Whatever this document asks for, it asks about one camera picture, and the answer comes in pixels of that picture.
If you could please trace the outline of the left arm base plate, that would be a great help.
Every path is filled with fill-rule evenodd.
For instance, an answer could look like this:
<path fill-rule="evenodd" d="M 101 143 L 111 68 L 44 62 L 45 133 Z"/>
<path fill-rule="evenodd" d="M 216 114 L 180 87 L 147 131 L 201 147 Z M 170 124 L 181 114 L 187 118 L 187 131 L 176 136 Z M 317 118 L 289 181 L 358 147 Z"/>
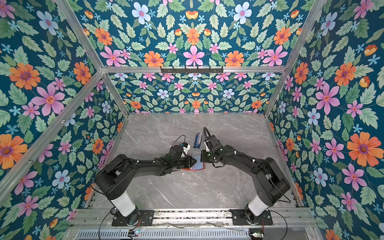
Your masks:
<path fill-rule="evenodd" d="M 114 214 L 113 227 L 148 227 L 154 220 L 155 211 L 135 209 L 130 215 L 124 217 L 119 211 Z"/>

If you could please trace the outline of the red card holder wallet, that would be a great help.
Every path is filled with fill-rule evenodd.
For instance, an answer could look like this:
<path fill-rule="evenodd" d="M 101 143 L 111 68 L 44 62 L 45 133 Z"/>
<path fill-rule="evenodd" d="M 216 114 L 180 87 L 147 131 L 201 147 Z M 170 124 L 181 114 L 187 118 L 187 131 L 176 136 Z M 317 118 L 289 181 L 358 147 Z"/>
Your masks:
<path fill-rule="evenodd" d="M 205 169 L 205 163 L 202 162 L 201 156 L 196 155 L 196 156 L 191 156 L 191 165 L 188 168 L 183 168 L 183 170 L 188 170 L 188 171 L 200 171 Z"/>

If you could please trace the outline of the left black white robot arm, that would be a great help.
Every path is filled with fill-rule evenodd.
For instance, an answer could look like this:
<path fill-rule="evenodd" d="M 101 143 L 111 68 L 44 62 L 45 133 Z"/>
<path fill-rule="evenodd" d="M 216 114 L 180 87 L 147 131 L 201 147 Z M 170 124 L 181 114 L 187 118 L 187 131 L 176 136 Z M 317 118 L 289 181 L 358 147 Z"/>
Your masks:
<path fill-rule="evenodd" d="M 152 160 L 136 160 L 120 154 L 96 175 L 95 184 L 116 209 L 115 216 L 126 226 L 140 222 L 139 208 L 128 194 L 134 178 L 162 177 L 181 169 L 189 169 L 197 161 L 187 154 L 188 144 L 172 146 L 169 152 Z"/>

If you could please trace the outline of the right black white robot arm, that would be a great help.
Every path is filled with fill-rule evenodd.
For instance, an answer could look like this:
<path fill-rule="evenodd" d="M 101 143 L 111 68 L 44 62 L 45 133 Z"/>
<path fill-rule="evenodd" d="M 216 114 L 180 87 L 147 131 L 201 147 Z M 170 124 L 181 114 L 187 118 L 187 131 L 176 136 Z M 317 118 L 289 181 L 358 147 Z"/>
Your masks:
<path fill-rule="evenodd" d="M 290 190 L 290 184 L 272 158 L 258 159 L 237 151 L 229 145 L 222 145 L 216 136 L 205 136 L 206 149 L 201 160 L 215 168 L 233 166 L 251 176 L 256 196 L 245 207 L 245 218 L 251 225 L 261 221 L 267 210 Z"/>

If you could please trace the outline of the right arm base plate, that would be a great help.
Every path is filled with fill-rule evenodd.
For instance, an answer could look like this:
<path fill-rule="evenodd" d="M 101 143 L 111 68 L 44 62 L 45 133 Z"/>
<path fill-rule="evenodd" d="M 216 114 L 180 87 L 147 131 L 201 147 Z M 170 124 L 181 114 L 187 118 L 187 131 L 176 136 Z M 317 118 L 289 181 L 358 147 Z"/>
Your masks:
<path fill-rule="evenodd" d="M 272 226 L 270 211 L 264 211 L 255 216 L 250 210 L 230 209 L 234 226 Z"/>

